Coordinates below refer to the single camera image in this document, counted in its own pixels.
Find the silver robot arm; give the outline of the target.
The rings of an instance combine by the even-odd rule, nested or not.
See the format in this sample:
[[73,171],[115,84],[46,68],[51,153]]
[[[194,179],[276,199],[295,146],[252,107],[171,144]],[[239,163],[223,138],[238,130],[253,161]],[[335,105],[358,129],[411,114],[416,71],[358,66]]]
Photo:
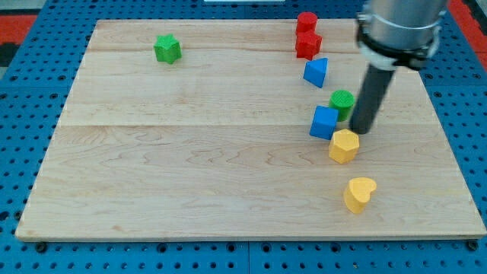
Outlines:
[[420,71],[437,52],[448,0],[368,0],[357,14],[357,45],[376,69]]

